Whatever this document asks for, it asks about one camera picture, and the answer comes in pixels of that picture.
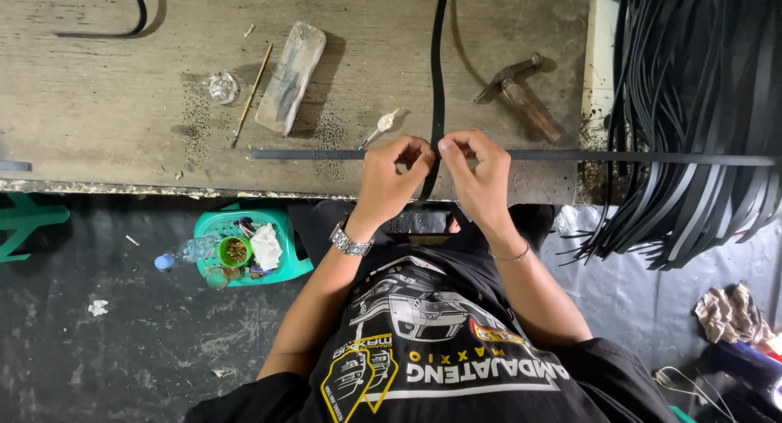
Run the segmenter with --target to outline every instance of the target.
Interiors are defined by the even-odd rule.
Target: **hand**
[[[404,136],[368,150],[358,203],[348,218],[345,234],[354,241],[368,241],[381,224],[404,209],[434,160],[429,142],[420,137]],[[405,165],[407,172],[401,172],[397,164]]]
[[[477,129],[451,132],[437,144],[440,156],[454,177],[456,196],[464,213],[484,232],[513,222],[507,212],[507,174],[511,156]],[[474,172],[465,158],[476,158]]]

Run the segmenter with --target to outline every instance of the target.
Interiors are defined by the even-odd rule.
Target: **tissue paper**
[[[253,247],[253,253],[255,253],[255,261],[263,270],[276,269],[280,256],[282,255],[282,249],[280,243],[277,241],[277,234],[275,229],[271,226],[271,223],[267,223],[266,226],[258,228],[255,232],[255,236],[250,238],[250,245]]]

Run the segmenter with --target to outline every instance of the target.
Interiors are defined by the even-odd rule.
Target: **bracelet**
[[[500,258],[499,256],[494,255],[492,253],[491,249],[489,249],[489,255],[491,255],[492,258],[496,259],[497,261],[506,261],[506,262],[516,262],[516,261],[522,261],[523,259],[527,258],[527,254],[529,253],[529,243],[527,243],[527,240],[524,240],[524,242],[527,244],[527,250],[523,251],[522,255],[517,256],[516,258]]]

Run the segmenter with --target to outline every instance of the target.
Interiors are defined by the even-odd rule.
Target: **wristwatch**
[[[343,218],[342,221],[337,223],[336,227],[334,227],[334,231],[332,232],[332,236],[328,239],[334,243],[334,246],[337,247],[337,250],[341,251],[347,256],[366,256],[369,252],[369,248],[372,247],[372,245],[375,243],[375,235],[372,235],[372,238],[368,243],[358,243],[353,241],[348,238],[348,236],[345,234],[345,231],[343,230],[346,223],[347,217]]]

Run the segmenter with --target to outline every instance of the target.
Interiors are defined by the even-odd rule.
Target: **whetstone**
[[[280,62],[260,100],[256,122],[288,136],[304,91],[325,47],[323,31],[301,21],[293,25]]]

